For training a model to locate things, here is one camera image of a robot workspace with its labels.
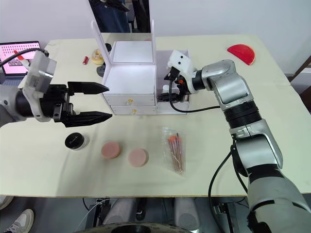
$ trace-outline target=laptop screen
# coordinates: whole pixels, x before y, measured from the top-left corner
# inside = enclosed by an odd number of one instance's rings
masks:
[[[0,60],[3,61],[8,57],[14,55],[14,51],[17,52],[31,49],[31,48],[39,48],[38,41],[25,41],[25,42],[11,42],[11,43],[0,43]],[[28,52],[22,55],[24,59],[31,62],[31,60],[35,56],[35,51]],[[18,58],[14,58],[8,63],[4,64],[3,72],[5,75],[25,75],[27,69],[23,66],[23,64],[18,60]]]

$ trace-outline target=laptop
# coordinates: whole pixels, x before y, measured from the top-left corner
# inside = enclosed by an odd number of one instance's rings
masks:
[[[8,57],[14,55],[15,50],[17,52],[20,52],[26,49],[39,48],[39,47],[40,47],[39,41],[0,43],[0,60],[3,61]],[[24,57],[24,59],[31,62],[31,60],[35,56],[35,51],[25,53],[22,56]],[[18,86],[28,71],[17,58],[14,58],[13,60],[4,64],[2,66],[2,70],[4,73],[4,82],[1,84],[12,86]]]

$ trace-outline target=table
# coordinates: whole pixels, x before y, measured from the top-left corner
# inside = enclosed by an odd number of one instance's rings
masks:
[[[147,34],[104,34],[106,42],[150,38]],[[226,51],[238,43],[250,45],[256,60],[247,66]],[[97,48],[94,39],[52,40],[46,47],[57,61],[52,83],[68,81],[101,82],[96,65],[82,65],[84,56]],[[188,49],[197,68],[222,59],[235,62],[255,98],[263,118],[278,142],[284,157],[284,174],[303,193],[311,192],[311,116],[290,86],[269,51],[253,35],[181,36],[156,38],[157,50]],[[192,108],[217,104],[205,90],[191,97]],[[75,94],[76,111],[109,112],[101,95]],[[163,165],[162,127],[186,135],[186,176]],[[130,197],[207,196],[210,179],[227,155],[231,137],[219,109],[185,116],[113,116],[93,126],[65,128],[62,123],[37,122],[30,118],[0,129],[0,194],[40,197]],[[64,145],[72,132],[90,139],[79,151]],[[107,161],[101,147],[108,140],[120,142],[122,154]],[[127,161],[134,148],[144,148],[149,162],[133,168]],[[213,196],[245,195],[231,159],[217,176]]]

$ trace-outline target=white drawer organizer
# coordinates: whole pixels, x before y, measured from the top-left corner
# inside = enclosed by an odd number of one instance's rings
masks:
[[[105,60],[106,69],[102,84],[109,91],[102,93],[104,101],[116,115],[184,114],[171,108],[169,102],[160,102],[157,96],[168,74],[167,61],[173,50],[156,51],[154,22],[151,23],[152,41],[117,41],[108,53],[96,21],[91,23],[95,39]],[[173,92],[179,93],[176,84]],[[188,101],[175,103],[187,110]]]

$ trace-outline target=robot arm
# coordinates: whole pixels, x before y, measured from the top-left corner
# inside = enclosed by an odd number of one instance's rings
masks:
[[[281,151],[234,62],[222,60],[196,70],[188,57],[174,51],[168,66],[167,79],[180,83],[189,93],[214,91],[235,141],[231,146],[233,165],[249,179],[250,229],[255,233],[310,231],[311,210],[280,171]]]
[[[82,112],[76,114],[69,102],[74,93],[99,94],[109,88],[90,82],[68,82],[50,84],[56,61],[46,54],[36,51],[28,68],[23,89],[0,84],[0,127],[4,124],[35,117],[40,122],[62,122],[66,127],[86,126],[103,122],[112,117],[102,112]]]

